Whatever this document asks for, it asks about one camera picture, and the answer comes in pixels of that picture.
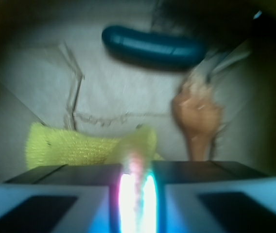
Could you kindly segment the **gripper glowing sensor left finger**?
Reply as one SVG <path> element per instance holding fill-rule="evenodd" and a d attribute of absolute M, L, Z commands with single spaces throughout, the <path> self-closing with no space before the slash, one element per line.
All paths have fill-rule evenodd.
<path fill-rule="evenodd" d="M 38 166 L 0 183 L 0 233 L 122 233 L 121 164 Z"/>

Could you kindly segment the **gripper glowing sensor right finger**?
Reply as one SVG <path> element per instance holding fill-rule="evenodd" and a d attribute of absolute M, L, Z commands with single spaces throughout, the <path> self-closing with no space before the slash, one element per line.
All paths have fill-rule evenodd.
<path fill-rule="evenodd" d="M 152 162 L 158 233 L 276 233 L 276 176 L 237 162 Z"/>

